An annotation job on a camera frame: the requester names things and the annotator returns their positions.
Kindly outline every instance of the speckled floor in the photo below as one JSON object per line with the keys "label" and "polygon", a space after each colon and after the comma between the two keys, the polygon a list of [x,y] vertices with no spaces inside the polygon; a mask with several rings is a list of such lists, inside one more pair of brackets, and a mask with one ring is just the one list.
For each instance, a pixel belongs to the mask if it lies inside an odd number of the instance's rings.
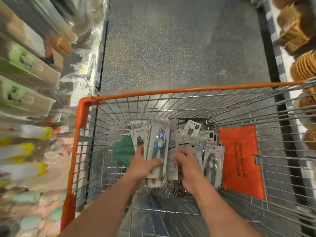
{"label": "speckled floor", "polygon": [[249,0],[112,0],[102,94],[268,81]]}

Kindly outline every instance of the green label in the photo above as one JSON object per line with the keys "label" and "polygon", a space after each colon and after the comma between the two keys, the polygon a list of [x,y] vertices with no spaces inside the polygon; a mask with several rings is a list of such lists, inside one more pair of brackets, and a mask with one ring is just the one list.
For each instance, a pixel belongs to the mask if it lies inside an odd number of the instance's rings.
{"label": "green label", "polygon": [[30,73],[34,67],[35,56],[16,42],[11,42],[9,61],[12,65]]}
{"label": "green label", "polygon": [[0,75],[2,81],[2,99],[6,105],[18,106],[22,103],[26,88]]}

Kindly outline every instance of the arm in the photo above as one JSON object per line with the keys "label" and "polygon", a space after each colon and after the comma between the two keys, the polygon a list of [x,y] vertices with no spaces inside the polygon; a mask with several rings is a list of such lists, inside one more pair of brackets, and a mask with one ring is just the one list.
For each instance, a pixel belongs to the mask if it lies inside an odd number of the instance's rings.
{"label": "arm", "polygon": [[59,236],[114,237],[132,190],[139,186],[140,181],[153,168],[163,163],[163,159],[160,158],[146,161],[143,153],[144,146],[138,147],[126,173],[112,188],[102,193],[95,202],[83,210]]}
{"label": "arm", "polygon": [[175,160],[182,166],[183,186],[195,197],[211,237],[261,237],[207,181],[191,151],[180,150]]}

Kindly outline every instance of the hand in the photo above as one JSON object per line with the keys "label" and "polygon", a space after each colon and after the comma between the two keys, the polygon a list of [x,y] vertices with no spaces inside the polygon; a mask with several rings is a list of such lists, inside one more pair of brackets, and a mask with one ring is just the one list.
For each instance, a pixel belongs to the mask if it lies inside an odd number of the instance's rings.
{"label": "hand", "polygon": [[174,156],[177,163],[181,164],[184,188],[194,197],[198,194],[200,184],[207,181],[204,177],[198,160],[188,149],[178,149],[178,153]]}
{"label": "hand", "polygon": [[128,176],[134,183],[144,179],[150,171],[163,164],[162,158],[152,160],[144,159],[144,145],[138,146],[134,157],[131,160],[130,166],[127,168],[123,176]]}

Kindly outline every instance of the forearm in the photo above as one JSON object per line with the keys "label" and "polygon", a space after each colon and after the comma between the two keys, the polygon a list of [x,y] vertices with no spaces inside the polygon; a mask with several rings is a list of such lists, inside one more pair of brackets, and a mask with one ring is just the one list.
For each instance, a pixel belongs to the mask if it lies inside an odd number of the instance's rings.
{"label": "forearm", "polygon": [[196,200],[211,237],[260,237],[207,180],[202,182]]}
{"label": "forearm", "polygon": [[133,187],[128,176],[123,175],[112,188],[83,210],[60,237],[114,237]]}

